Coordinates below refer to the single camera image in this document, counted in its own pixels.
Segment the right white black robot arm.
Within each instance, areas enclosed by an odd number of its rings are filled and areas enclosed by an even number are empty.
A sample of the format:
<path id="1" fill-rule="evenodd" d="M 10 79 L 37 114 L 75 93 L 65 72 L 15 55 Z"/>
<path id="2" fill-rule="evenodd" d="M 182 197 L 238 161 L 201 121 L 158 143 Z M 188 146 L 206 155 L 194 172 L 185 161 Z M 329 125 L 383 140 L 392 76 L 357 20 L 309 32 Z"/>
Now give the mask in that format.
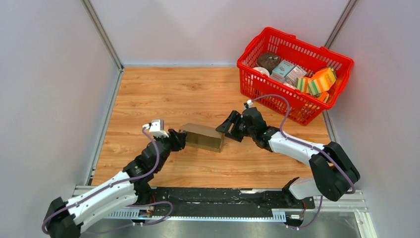
<path id="1" fill-rule="evenodd" d="M 255 107 L 242 113 L 232 111 L 215 130 L 238 142 L 250 137 L 258 147 L 284 154 L 310 167 L 311 176 L 294 178 L 284 186 L 286 191 L 282 200 L 290 208 L 312 196 L 322 195 L 338 201 L 344 194 L 354 191 L 353 187 L 361 177 L 340 144 L 331 141 L 324 145 L 291 136 L 280 128 L 267 125 Z"/>

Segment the brown cardboard paper box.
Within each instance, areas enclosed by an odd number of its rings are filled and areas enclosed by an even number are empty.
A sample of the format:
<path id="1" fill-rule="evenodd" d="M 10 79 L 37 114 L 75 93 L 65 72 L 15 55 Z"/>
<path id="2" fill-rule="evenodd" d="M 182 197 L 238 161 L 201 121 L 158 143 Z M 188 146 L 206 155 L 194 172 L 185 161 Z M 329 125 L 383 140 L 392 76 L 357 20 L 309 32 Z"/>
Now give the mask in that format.
<path id="1" fill-rule="evenodd" d="M 187 146 L 218 153 L 222 151 L 224 134 L 214 127 L 187 123 L 180 127 L 180 131 L 187 133 Z"/>

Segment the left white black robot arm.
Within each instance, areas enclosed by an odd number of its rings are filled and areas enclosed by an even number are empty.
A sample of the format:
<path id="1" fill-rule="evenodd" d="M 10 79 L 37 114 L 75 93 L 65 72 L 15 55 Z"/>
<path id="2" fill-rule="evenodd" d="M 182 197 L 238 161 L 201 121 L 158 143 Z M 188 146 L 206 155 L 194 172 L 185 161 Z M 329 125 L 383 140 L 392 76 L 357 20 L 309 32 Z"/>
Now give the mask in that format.
<path id="1" fill-rule="evenodd" d="M 151 200 L 148 182 L 158 173 L 171 152 L 185 148 L 187 132 L 154 129 L 152 123 L 142 127 L 150 140 L 141 154 L 108 181 L 90 191 L 63 200 L 53 200 L 41 225 L 42 232 L 52 238 L 78 238 L 97 221 L 111 212 Z"/>

